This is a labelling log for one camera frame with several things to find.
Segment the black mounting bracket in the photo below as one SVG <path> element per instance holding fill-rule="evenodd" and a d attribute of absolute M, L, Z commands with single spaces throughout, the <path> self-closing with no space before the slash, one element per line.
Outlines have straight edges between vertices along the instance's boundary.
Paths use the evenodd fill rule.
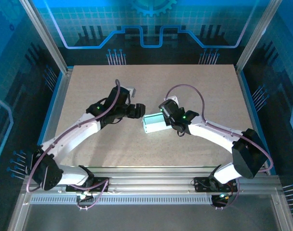
<path fill-rule="evenodd" d="M 93 183 L 91 184 L 91 186 L 99 184 L 99 183 L 103 182 L 104 180 L 109 180 L 109 178 L 108 177 L 94 177 L 93 178 Z M 101 192 L 103 190 L 104 186 L 105 186 L 105 184 L 103 183 L 102 185 L 100 185 L 100 186 L 98 186 L 96 188 L 90 189 L 88 191 L 89 192 Z M 66 192 L 69 192 L 69 193 L 72 193 L 72 192 L 80 193 L 80 192 L 83 192 L 83 191 L 86 191 L 86 190 L 76 189 L 76 188 L 74 188 L 74 187 L 72 187 L 70 185 L 66 186 Z M 108 192 L 108 185 L 105 188 L 104 192 Z"/>

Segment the metal extrusion bar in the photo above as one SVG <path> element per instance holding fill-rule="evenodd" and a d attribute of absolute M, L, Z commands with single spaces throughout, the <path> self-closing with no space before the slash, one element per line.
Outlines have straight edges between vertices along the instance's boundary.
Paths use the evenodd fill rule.
<path fill-rule="evenodd" d="M 282 0 L 271 0 L 266 7 L 261 19 L 259 20 L 252 36 L 250 37 L 246 47 L 241 54 L 238 62 L 237 62 L 237 72 L 239 73 L 244 66 L 246 65 L 247 61 L 249 60 L 251 54 L 253 53 L 254 49 L 256 48 L 260 38 L 262 37 L 264 31 L 266 30 L 268 24 L 271 22 L 274 14 L 276 13 L 280 3 Z"/>
<path fill-rule="evenodd" d="M 51 56 L 53 57 L 54 61 L 58 65 L 60 71 L 63 74 L 67 73 L 67 65 L 64 61 L 61 52 L 59 51 L 56 43 L 54 42 L 52 36 L 50 35 L 45 23 L 40 17 L 40 13 L 38 12 L 37 8 L 33 4 L 32 1 L 29 0 L 20 0 L 20 3 L 24 7 L 26 13 L 28 14 L 31 22 L 33 23 L 34 27 L 36 28 L 38 34 L 40 35 L 41 39 L 45 43 L 47 49 L 49 50 Z"/>
<path fill-rule="evenodd" d="M 272 199 L 281 230 L 293 231 L 293 217 L 285 195 L 281 193 L 275 193 L 272 194 Z"/>
<path fill-rule="evenodd" d="M 103 167 L 89 168 L 97 177 L 109 177 L 108 193 L 125 195 L 206 195 L 220 193 L 195 192 L 191 182 L 194 177 L 207 177 L 213 167 Z M 22 187 L 25 192 L 26 181 Z M 278 176 L 257 174 L 252 179 L 240 179 L 240 194 L 273 194 L 282 191 Z M 37 190 L 35 194 L 65 193 L 65 186 L 53 190 Z"/>

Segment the circuit pattern graphic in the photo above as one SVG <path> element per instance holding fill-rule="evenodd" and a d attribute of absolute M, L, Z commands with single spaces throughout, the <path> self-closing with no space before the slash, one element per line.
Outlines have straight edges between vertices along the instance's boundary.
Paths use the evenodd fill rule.
<path fill-rule="evenodd" d="M 11 24 L 15 23 L 22 12 L 19 0 L 0 0 L 0 12 Z"/>
<path fill-rule="evenodd" d="M 131 0 L 132 9 L 143 16 L 159 16 L 160 13 L 166 13 L 176 4 L 176 0 Z"/>

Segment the glass panel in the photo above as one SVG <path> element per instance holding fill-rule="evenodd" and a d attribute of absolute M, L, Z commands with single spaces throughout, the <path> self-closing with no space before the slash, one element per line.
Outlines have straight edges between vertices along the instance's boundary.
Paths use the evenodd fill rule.
<path fill-rule="evenodd" d="M 243 71 L 255 106 L 257 95 L 266 98 L 263 105 L 258 108 L 256 106 L 258 117 L 274 160 L 276 173 L 280 175 L 283 186 L 291 185 L 293 183 L 293 0 L 281 3 Z M 254 94 L 258 88 L 262 88 L 262 93 Z"/>
<path fill-rule="evenodd" d="M 0 230 L 24 177 L 13 151 L 36 148 L 59 72 L 20 2 L 0 0 Z"/>
<path fill-rule="evenodd" d="M 268 0 L 35 0 L 68 65 L 236 64 Z"/>

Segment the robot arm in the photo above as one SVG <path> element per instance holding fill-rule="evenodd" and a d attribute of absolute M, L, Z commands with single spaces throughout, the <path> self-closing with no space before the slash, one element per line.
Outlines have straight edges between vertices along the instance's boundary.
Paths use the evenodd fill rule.
<path fill-rule="evenodd" d="M 143 104 L 131 104 L 135 89 L 120 87 L 120 94 L 114 106 L 104 116 L 96 119 L 113 104 L 117 91 L 118 88 L 114 87 L 107 98 L 92 104 L 86 113 L 61 135 L 44 142 L 35 153 L 27 156 L 26 173 L 30 174 L 38 159 L 46 153 L 32 176 L 40 187 L 50 190 L 59 184 L 83 187 L 94 185 L 94 175 L 86 167 L 63 166 L 60 163 L 86 138 L 99 132 L 106 125 L 114 124 L 116 119 L 117 122 L 120 122 L 124 117 L 141 118 L 144 116 L 146 107 Z"/>
<path fill-rule="evenodd" d="M 171 99 L 163 102 L 159 108 L 164 115 L 166 125 L 171 125 L 178 134 L 203 137 L 232 153 L 233 163 L 221 168 L 217 167 L 210 180 L 225 184 L 241 176 L 252 179 L 267 160 L 267 157 L 256 147 L 236 136 L 236 134 L 244 136 L 264 148 L 259 136 L 252 129 L 242 132 L 209 121 L 205 123 L 201 115 L 193 111 L 185 112 L 184 108 L 179 108 L 177 102 Z M 231 131 L 231 134 L 214 127 Z"/>

